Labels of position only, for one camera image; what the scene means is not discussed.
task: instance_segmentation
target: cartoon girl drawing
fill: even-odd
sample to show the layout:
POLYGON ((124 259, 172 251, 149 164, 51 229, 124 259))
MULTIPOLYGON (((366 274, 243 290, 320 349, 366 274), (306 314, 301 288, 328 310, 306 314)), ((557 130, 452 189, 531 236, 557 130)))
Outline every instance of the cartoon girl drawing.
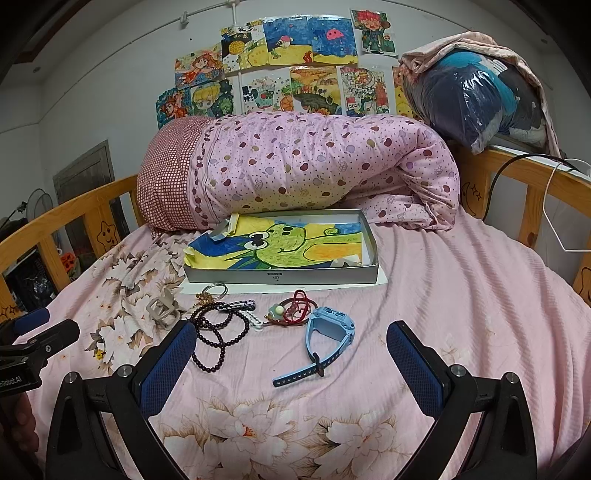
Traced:
POLYGON ((189 114, 188 110, 183 107, 183 94, 181 92, 167 97, 160 110, 164 112, 168 120, 181 118, 189 114))
POLYGON ((215 117, 215 113, 212 111, 212 105, 216 102, 219 95, 220 84, 218 82, 208 83, 196 88, 193 92, 193 106, 196 109, 195 114, 215 117))
POLYGON ((210 53, 204 53, 193 60, 191 63, 191 70, 182 75, 181 82, 186 85, 191 85, 199 76, 204 77, 203 81, 213 80, 215 77, 218 77, 222 69, 223 64, 221 61, 216 59, 210 53))

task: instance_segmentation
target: children's drawing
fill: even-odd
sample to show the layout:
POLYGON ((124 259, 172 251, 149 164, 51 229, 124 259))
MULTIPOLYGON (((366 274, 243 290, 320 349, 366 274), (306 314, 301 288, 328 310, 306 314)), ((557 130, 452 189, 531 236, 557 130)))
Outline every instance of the children's drawing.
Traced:
POLYGON ((269 63, 262 21, 222 29, 222 62, 226 73, 269 63))
POLYGON ((421 118, 413 111, 406 95, 404 95, 404 87, 402 86, 402 76, 400 75, 400 67, 392 67, 392 74, 394 75, 394 93, 396 94, 396 113, 397 115, 407 116, 416 120, 421 118))
POLYGON ((390 113, 384 73, 380 70, 341 67, 347 116, 390 113))
POLYGON ((254 79, 242 87, 244 113, 272 111, 274 98, 275 82, 268 77, 254 79))
POLYGON ((191 88, 193 115, 220 118, 234 113, 230 80, 210 82, 191 88))
POLYGON ((175 118, 192 115, 191 95, 188 89, 172 88, 166 90, 156 101, 158 130, 175 118))
POLYGON ((177 88, 194 87, 223 79, 222 48, 220 44, 207 50, 197 50, 174 62, 174 81, 177 88))
POLYGON ((308 17, 314 61, 344 65, 357 63, 357 47, 349 18, 308 17))
POLYGON ((264 18, 269 65, 298 65, 313 60, 306 17, 264 18))
POLYGON ((291 80, 289 75, 271 75, 275 83, 274 112, 293 112, 294 98, 291 95, 291 80))
POLYGON ((361 30, 363 51, 396 56, 394 34, 390 30, 390 22, 383 12, 370 10, 351 10, 355 28, 361 30))
POLYGON ((334 65, 290 67, 294 108, 299 112, 341 114, 339 81, 334 65))
POLYGON ((240 215, 236 232, 213 242, 204 234, 185 250, 185 263, 216 270, 330 268, 361 264, 361 225, 286 223, 240 215))

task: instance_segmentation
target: floral bedsheet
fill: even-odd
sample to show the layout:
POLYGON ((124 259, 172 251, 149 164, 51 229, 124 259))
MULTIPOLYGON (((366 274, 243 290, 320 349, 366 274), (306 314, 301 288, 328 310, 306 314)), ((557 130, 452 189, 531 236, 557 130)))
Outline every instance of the floral bedsheet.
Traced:
MULTIPOLYGON (((272 378, 309 363, 301 327, 251 329, 227 348, 226 361, 214 374, 189 361, 150 422, 191 480, 394 478, 432 423, 385 345, 388 325, 399 318, 448 364, 462 363, 483 377, 499 378, 509 370, 520 376, 540 464, 558 457, 581 434, 591 419, 590 389, 583 381, 591 314, 570 286, 535 252, 463 210, 450 232, 376 225, 372 230, 389 283, 310 292, 319 305, 346 312, 356 324, 353 344, 323 378, 272 386, 272 378)), ((191 312, 194 297, 178 286, 183 248, 195 236, 153 241, 142 227, 50 304, 51 323, 73 318, 81 333, 42 370, 43 386, 29 393, 41 457, 66 373, 92 378, 137 363, 172 327, 172 320, 155 323, 145 311, 164 287, 191 312)), ((262 318, 284 297, 229 299, 253 298, 262 318)), ((241 330, 241 322, 233 320, 222 335, 230 339, 241 330)), ((333 346, 333 340, 314 338, 319 352, 333 346)), ((205 365, 214 365, 217 353, 197 343, 196 355, 205 365)), ((477 420, 469 423, 471 432, 477 420)), ((140 479, 110 416, 107 426, 127 474, 140 479)), ((470 440, 464 435, 444 478, 457 472, 470 440)))

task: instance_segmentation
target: wooden bed rail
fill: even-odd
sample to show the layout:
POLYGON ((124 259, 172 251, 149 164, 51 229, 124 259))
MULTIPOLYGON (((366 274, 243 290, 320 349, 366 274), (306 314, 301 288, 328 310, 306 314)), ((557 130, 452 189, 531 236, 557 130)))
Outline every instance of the wooden bed rail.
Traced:
MULTIPOLYGON (((20 256, 37 246, 46 269, 58 291, 70 284, 51 234, 72 220, 82 217, 86 233, 97 258, 119 241, 109 202, 129 193, 138 226, 145 223, 137 205, 137 176, 117 180, 62 203, 34 219, 0 242, 0 272, 5 271, 20 256)), ((0 275, 0 322, 18 315, 18 309, 0 275)))
MULTIPOLYGON (((462 206, 470 215, 482 218, 491 186, 491 174, 496 173, 513 155, 492 149, 473 155, 465 148, 454 149, 453 155, 460 170, 462 206)), ((530 248, 535 248, 540 231, 544 190, 552 170, 553 167, 524 158, 512 163, 502 173, 527 185, 518 240, 530 248)), ((548 194, 591 217, 591 183, 557 170, 548 188, 548 194)), ((591 248, 591 236, 587 248, 591 248)), ((591 254, 584 254, 573 288, 587 305, 591 306, 591 254)))

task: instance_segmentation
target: pink blanket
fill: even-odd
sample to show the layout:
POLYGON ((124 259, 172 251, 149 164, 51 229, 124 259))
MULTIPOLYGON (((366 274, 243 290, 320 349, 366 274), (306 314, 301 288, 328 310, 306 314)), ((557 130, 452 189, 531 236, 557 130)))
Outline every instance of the pink blanket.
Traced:
MULTIPOLYGON (((355 340, 326 369, 274 388, 271 379, 308 363, 304 329, 250 331, 228 348, 215 374, 187 364, 163 411, 151 424, 189 478, 391 480, 430 427, 385 346, 388 325, 404 319, 448 363, 473 375, 516 372, 535 430, 538 462, 560 456, 591 419, 591 313, 532 250, 458 212, 449 232, 372 230, 389 283, 313 292, 356 323, 355 340)), ((195 234, 163 235, 147 227, 128 236, 50 304, 51 323, 71 317, 80 340, 54 356, 30 393, 44 455, 53 405, 70 370, 90 378, 136 363, 170 325, 156 325, 145 305, 163 286, 182 280, 182 249, 195 234)), ((191 296, 176 295, 190 307, 191 296)), ((284 295, 253 297, 259 317, 284 295)), ((240 325, 230 324, 230 338, 240 325)), ((314 346, 326 352, 322 338, 314 346)), ((198 344, 206 365, 217 351, 198 344)), ((477 423, 469 424, 472 433, 477 423)), ((116 431, 111 438, 131 478, 140 478, 116 431)), ((444 478, 457 472, 465 435, 444 478)))
POLYGON ((370 222, 448 230, 457 166, 431 128, 403 116, 256 112, 218 120, 191 158, 195 223, 233 212, 336 207, 370 222))

